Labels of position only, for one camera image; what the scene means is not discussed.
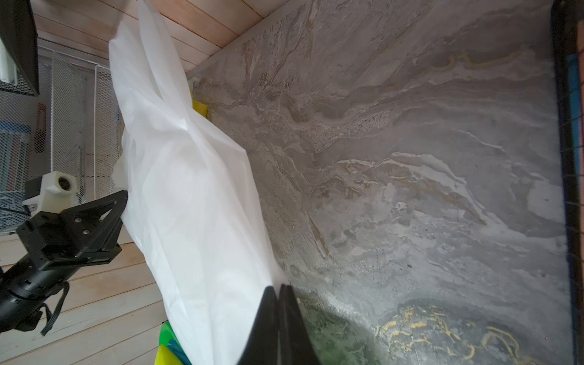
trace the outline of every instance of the yellow sponge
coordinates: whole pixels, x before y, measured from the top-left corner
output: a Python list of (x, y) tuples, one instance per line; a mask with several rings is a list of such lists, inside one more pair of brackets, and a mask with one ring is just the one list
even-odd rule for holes
[(198, 101), (193, 99), (193, 109), (195, 112), (201, 114), (205, 118), (207, 117), (208, 107), (203, 103), (199, 103)]

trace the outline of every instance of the white plastic bag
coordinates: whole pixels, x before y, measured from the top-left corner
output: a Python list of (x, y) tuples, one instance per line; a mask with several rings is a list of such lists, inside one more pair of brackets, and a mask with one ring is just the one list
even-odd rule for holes
[(116, 169), (125, 176), (115, 178), (128, 187), (122, 220), (191, 362), (232, 365), (264, 288), (278, 291), (286, 278), (245, 150), (192, 109), (161, 15), (140, 0), (138, 16), (139, 31), (122, 23), (109, 43), (126, 125)]

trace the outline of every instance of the white wire mesh shelf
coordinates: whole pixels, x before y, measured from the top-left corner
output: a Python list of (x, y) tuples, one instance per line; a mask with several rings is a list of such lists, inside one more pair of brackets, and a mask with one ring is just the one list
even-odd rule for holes
[(0, 91), (0, 231), (24, 222), (25, 182), (50, 171), (51, 67), (39, 63), (39, 96)]
[(50, 171), (78, 180), (72, 206), (113, 192), (123, 120), (107, 67), (57, 51), (39, 62), (40, 96), (0, 92), (0, 234), (22, 214), (25, 181)]
[(95, 67), (95, 112), (93, 114), (94, 197), (103, 198), (113, 192), (113, 165), (121, 154), (124, 130), (121, 111), (113, 91), (109, 69)]

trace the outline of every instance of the yellow-green plastic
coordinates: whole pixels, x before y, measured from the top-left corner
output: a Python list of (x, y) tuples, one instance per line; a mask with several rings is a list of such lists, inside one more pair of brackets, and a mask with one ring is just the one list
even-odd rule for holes
[(154, 365), (182, 365), (182, 363), (166, 346), (160, 345)]
[(193, 109), (195, 112), (201, 114), (205, 118), (207, 117), (207, 112), (209, 109), (207, 105), (205, 105), (203, 103), (199, 103), (198, 101), (193, 99)]

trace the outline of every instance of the black metal bracket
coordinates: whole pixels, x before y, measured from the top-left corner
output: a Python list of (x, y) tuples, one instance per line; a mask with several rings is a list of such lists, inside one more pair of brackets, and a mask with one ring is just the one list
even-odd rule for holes
[(280, 298), (273, 287), (265, 288), (238, 365), (276, 365), (278, 349), (282, 365), (320, 365), (289, 285), (281, 286)]
[(38, 270), (109, 263), (121, 251), (117, 237), (127, 200), (122, 190), (59, 214), (41, 211), (16, 232)]

